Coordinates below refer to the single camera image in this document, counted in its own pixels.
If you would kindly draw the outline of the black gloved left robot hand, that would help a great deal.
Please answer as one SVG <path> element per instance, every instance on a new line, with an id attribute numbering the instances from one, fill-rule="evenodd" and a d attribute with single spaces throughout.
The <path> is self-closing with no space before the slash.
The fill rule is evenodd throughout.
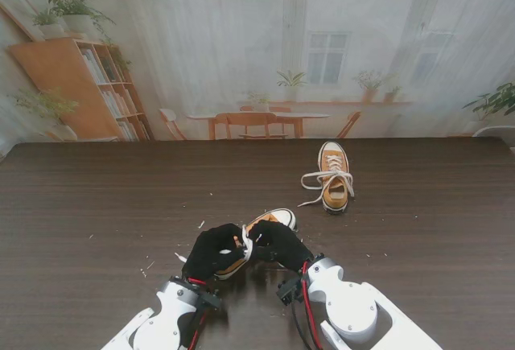
<path id="1" fill-rule="evenodd" d="M 183 264 L 182 277 L 206 282 L 213 277 L 226 279 L 232 276 L 247 262 L 242 232 L 235 224 L 203 231 Z"/>

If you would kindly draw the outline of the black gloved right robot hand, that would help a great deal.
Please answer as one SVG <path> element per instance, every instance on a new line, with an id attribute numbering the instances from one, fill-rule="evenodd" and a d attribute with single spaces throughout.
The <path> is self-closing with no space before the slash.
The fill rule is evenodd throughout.
<path id="1" fill-rule="evenodd" d="M 248 237 L 253 242 L 252 259 L 277 262 L 295 273 L 314 258 L 290 228 L 276 221 L 258 221 L 249 230 Z"/>

